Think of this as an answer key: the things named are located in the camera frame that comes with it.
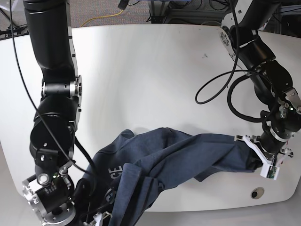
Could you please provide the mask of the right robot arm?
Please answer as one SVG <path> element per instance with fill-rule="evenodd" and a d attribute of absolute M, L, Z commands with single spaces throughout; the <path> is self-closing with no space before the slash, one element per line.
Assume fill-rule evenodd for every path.
<path fill-rule="evenodd" d="M 100 226 L 105 206 L 90 207 L 103 183 L 91 163 L 92 180 L 74 184 L 68 174 L 81 113 L 78 74 L 67 0 L 25 0 L 24 12 L 33 51 L 43 74 L 40 104 L 35 106 L 30 153 L 35 174 L 22 182 L 23 196 L 44 226 Z"/>

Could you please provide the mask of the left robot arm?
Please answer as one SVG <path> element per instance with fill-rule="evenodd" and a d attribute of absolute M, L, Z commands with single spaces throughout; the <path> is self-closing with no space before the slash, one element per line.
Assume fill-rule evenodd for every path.
<path fill-rule="evenodd" d="M 228 107 L 237 117 L 262 124 L 263 134 L 255 144 L 272 161 L 301 128 L 301 99 L 292 77 L 258 33 L 280 5 L 279 0 L 231 0 L 220 35 L 234 67 L 240 67 L 243 73 L 236 80 L 228 78 L 223 86 L 228 90 Z M 234 88 L 247 79 L 253 82 L 257 98 L 268 107 L 258 118 L 238 112 L 232 104 Z"/>

